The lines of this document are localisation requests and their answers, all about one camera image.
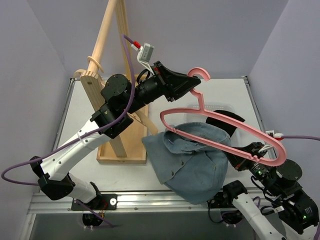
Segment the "pink plastic hanger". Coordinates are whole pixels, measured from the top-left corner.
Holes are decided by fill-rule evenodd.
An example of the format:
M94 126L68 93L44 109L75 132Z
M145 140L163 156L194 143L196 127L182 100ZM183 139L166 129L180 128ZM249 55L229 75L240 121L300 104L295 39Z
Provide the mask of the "pink plastic hanger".
M168 93L166 94L166 96L170 101L177 100L184 96L186 93L190 92L194 97L197 98L198 103L197 108L180 107L162 111L160 113L160 119L163 125L166 127L166 129L177 135L207 145L209 147L213 147L218 150L224 151L243 160L249 160L271 167L282 165L286 161L287 152L285 150L285 147L279 142L279 140L244 123L244 121L241 118L235 117L232 114L219 113L217 111L210 111L206 109L203 93L195 89L195 87L201 83L201 80L197 77L198 75L201 76L205 81L209 81L211 79L209 73L201 67L195 67L191 69L188 72L188 74L177 73L165 67L158 69L158 77L160 80L164 81L164 86L168 89ZM275 159L268 159L263 157L263 152L267 151L266 146L261 147L257 152L251 153L246 150L224 145L222 143L209 140L205 137L197 136L192 133L188 133L185 130L181 130L176 127L170 126L166 122L165 116L179 113L204 116L209 119L208 123L211 126L220 127L223 130L225 130L229 135L233 133L234 130L243 130L257 138L260 138L266 143L269 143L270 146L276 150L277 157Z

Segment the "light blue denim shirt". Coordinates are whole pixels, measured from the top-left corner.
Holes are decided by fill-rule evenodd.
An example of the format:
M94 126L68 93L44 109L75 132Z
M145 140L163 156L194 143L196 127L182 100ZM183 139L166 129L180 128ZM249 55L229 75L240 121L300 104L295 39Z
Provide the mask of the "light blue denim shirt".
M141 141L159 183L187 202L205 203L222 188L229 161L221 150L169 130Z

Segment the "beige plastic hanger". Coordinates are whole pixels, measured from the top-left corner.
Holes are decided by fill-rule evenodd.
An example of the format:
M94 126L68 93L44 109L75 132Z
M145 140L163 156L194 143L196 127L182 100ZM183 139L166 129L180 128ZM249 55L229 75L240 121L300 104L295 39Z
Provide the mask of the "beige plastic hanger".
M104 89L107 86L107 82L102 79L99 73L94 71L89 71L86 69L78 69L73 74L74 78L84 78L88 77L89 79L97 79L99 84L101 85L101 95L105 98L105 102L109 104L109 106L119 112L122 109L125 109L125 103L129 101L130 92L125 93L124 96L120 96L116 93L111 93L111 90L115 90L116 86L113 84L111 85L111 89ZM152 135L155 135L159 132L158 128L155 124L149 119L147 114L143 110L128 110L127 115L138 121L140 124L145 126Z

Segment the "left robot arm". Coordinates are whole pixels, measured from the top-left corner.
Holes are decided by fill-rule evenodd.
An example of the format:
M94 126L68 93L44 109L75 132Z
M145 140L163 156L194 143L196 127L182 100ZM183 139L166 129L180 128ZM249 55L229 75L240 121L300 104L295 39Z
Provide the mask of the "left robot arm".
M169 70L160 61L154 63L144 80L133 85L123 74L114 74L100 94L104 104L64 145L49 156L30 163L38 176L41 191L51 200L72 197L90 210L100 206L101 194L93 182L82 181L70 170L90 152L126 130L133 120L128 116L165 96L167 101L180 99L201 83L197 76Z

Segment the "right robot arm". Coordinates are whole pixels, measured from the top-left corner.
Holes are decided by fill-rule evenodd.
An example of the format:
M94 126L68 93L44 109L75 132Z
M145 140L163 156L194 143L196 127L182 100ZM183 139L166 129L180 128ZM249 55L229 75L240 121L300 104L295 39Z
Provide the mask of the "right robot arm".
M252 183L270 203L257 207L239 180L222 188L223 203L240 211L261 240L320 238L319 209L299 184L302 169L296 162L286 159L279 166L268 166L260 160L225 155L236 171L250 171Z

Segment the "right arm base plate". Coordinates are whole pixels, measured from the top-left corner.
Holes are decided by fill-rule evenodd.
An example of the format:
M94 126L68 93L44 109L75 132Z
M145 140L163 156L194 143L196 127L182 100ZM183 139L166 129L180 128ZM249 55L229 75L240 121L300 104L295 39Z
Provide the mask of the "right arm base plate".
M211 210L218 210L219 220L213 219ZM207 201L207 214L214 224L225 224L227 227L234 228L244 219L242 213L234 207L228 200L227 194L222 191Z

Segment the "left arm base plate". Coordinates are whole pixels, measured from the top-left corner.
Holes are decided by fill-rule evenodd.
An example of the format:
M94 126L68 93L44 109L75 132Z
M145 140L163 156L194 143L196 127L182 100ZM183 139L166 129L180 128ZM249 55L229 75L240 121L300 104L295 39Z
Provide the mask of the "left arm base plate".
M106 211L115 211L118 204L118 195L115 193L102 194L84 203L78 199L73 199L71 204L72 211L88 211L83 213L81 220L85 228L114 228L115 225L106 220Z

